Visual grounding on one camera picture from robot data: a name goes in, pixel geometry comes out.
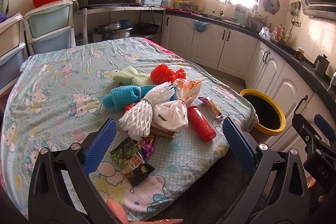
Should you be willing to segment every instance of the electric kettle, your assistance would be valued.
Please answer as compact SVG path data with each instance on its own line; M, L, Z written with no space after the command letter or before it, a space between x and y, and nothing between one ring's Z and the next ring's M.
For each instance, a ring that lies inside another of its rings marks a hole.
M327 68L329 66L329 61L327 60L327 56L323 54L318 55L314 61L314 70L321 76L324 76Z

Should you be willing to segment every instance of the blue gripper pad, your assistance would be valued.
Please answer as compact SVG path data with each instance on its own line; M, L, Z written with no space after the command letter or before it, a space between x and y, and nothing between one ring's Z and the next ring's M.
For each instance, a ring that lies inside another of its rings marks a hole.
M257 143L253 140L247 141L244 136L244 132L239 130L235 123L226 117L223 121L223 133L228 141L232 152L235 154L241 168L244 172L247 172L250 177L255 173L255 147ZM255 147L250 147L248 143L255 143Z
M317 125L319 130L326 136L328 139L334 137L334 129L330 124L321 116L321 114L316 114L314 117L314 124Z
M100 131L84 155L83 171L85 175L95 172L117 134L115 120L110 120Z

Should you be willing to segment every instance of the yellow trash bin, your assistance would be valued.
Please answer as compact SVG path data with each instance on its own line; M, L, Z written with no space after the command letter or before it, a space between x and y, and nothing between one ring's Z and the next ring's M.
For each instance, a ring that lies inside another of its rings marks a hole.
M277 136L285 129L285 115L270 97L252 89L242 90L240 95L253 105L258 115L259 124L255 126L257 130L267 135Z

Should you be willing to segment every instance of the hello kitty bedsheet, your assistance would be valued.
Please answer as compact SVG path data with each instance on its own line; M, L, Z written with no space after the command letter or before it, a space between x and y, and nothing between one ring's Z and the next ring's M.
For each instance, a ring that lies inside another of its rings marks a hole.
M255 125L252 105L227 85L194 63L163 52L141 38L123 38L30 57L7 102L1 131L1 169L7 193L27 216L28 190L36 157L41 147L52 151L81 143L108 118L116 121L123 111L106 109L102 98L118 83L115 72L133 66L150 73L165 63L174 71L183 68L188 79L201 79L199 96L210 96L224 116L230 116L244 130ZM175 138L157 136L149 163L155 167L144 182L132 187L110 151L127 133L117 135L90 178L103 199L112 198L125 209L130 221L147 220L169 206L223 157L229 145L219 123L201 102L198 105L217 132L204 143L194 128L176 132ZM84 211L67 173L63 174L73 203Z

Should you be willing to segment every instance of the black countertop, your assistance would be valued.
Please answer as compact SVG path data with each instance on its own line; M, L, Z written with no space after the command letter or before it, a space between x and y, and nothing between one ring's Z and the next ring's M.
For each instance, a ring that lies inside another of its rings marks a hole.
M247 34L251 37L255 37L258 40L265 43L268 47L273 49L278 53L282 58L284 58L287 63L302 77L302 79L308 84L313 92L316 92L321 98L327 109L329 110L331 116L336 122L336 93L333 90L329 89L329 82L320 76L315 70L311 67L309 62L303 62L294 58L293 55L284 51L280 48L279 43L266 40L264 37L261 37L259 33L252 32L246 27L236 25L234 23L223 22L221 20L210 19L203 16L196 16L189 13L177 12L177 11L166 11L167 15L181 16L193 19L201 19L204 22L209 22L215 25L223 26L230 28L244 34Z

